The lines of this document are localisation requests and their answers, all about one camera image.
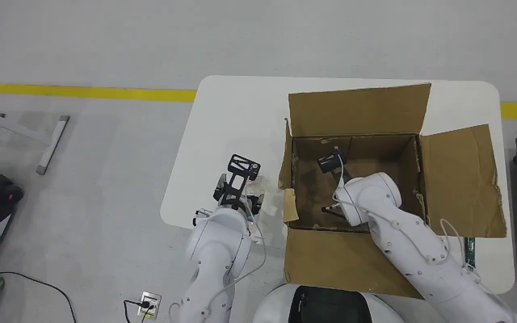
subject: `white table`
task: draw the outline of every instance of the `white table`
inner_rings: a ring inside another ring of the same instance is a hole
[[[509,291],[515,281],[514,255],[500,102],[497,90],[485,82],[372,80],[339,78],[205,78],[198,89],[160,211],[171,225],[192,228],[198,208],[214,209],[217,179],[233,153],[262,165],[259,181],[266,191],[260,224],[266,244],[284,248],[283,193],[277,188],[284,155],[284,118],[288,94],[347,90],[431,82],[423,135],[489,124],[502,207],[508,227],[503,239],[476,239],[476,266],[494,293]],[[459,257],[459,245],[453,250]]]

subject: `open cardboard box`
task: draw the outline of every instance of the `open cardboard box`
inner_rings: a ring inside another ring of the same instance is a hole
[[[321,211],[336,182],[317,159],[338,146],[352,177],[384,171],[401,191],[401,209],[443,234],[505,237],[488,125],[420,136],[431,84],[289,95],[279,187],[288,225],[289,283],[420,297],[374,245],[368,225]]]

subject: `power outlet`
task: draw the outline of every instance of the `power outlet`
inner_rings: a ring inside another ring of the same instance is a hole
[[[158,310],[160,309],[160,302],[162,301],[162,297],[158,294],[153,294],[150,292],[143,292],[141,301],[148,301],[149,306],[154,305],[153,309],[150,309],[149,311],[147,308],[138,307],[138,313],[137,315],[139,317],[143,317],[145,313],[147,312],[147,315],[145,315],[145,318],[148,320],[156,320],[156,317],[158,316]]]

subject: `black cable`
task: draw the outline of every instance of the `black cable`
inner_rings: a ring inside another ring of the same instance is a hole
[[[144,317],[142,317],[141,323],[144,323],[145,317],[147,317],[147,313],[149,312],[150,309],[153,309],[153,308],[154,308],[154,305],[151,305],[147,308],[147,310],[145,311]]]
[[[70,301],[70,298],[65,294],[65,292],[63,292],[61,289],[49,284],[49,283],[44,283],[42,281],[39,281],[38,279],[33,279],[31,277],[28,277],[24,274],[20,274],[20,273],[17,273],[17,272],[14,272],[14,271],[0,271],[0,275],[5,275],[5,274],[11,274],[11,275],[17,275],[17,276],[21,276],[21,277],[24,277],[25,279],[29,279],[33,282],[36,282],[36,283],[40,283],[40,284],[43,284],[45,286],[49,286],[50,288],[53,288],[55,289],[56,291],[60,292],[65,298],[66,298],[66,301],[68,302],[68,306],[70,306],[70,312],[72,313],[72,318],[74,319],[74,323],[78,323],[78,320],[75,318],[75,312],[74,312],[74,308],[72,307],[72,302]]]
[[[141,303],[137,303],[137,302],[133,302],[132,300],[124,300],[124,313],[126,315],[126,321],[128,323],[131,323],[131,321],[129,320],[129,317],[128,317],[128,303],[130,304],[135,304],[135,305],[138,305],[140,306],[141,308],[147,308],[147,310],[149,311],[150,309],[153,309],[154,308],[154,305],[151,305],[150,306],[150,302],[145,300]]]

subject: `metal stand leg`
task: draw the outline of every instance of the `metal stand leg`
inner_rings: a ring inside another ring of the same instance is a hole
[[[50,162],[50,159],[52,158],[52,155],[54,154],[54,151],[56,150],[57,143],[61,139],[61,135],[63,134],[65,126],[69,120],[69,115],[62,115],[59,118],[59,121],[57,121],[57,125],[54,128],[54,132],[52,134],[52,142],[50,143],[50,146],[47,147],[47,149],[44,151],[43,156],[40,160],[40,164],[36,167],[36,173],[40,175],[45,175],[45,173],[47,172],[47,166]]]
[[[44,151],[43,156],[41,157],[40,164],[38,165],[38,167],[36,167],[36,173],[40,175],[45,175],[50,159],[52,158],[52,155],[56,150],[57,143],[59,142],[59,139],[61,138],[61,135],[63,134],[65,126],[69,120],[69,115],[62,115],[59,118],[59,121],[57,121],[57,125],[54,128],[52,136],[49,137],[42,135],[41,133],[35,132],[29,128],[26,128],[21,124],[17,124],[16,122],[11,122],[5,119],[5,114],[0,113],[0,128],[11,130],[12,132],[34,139],[35,141],[39,141],[48,146],[47,149]]]

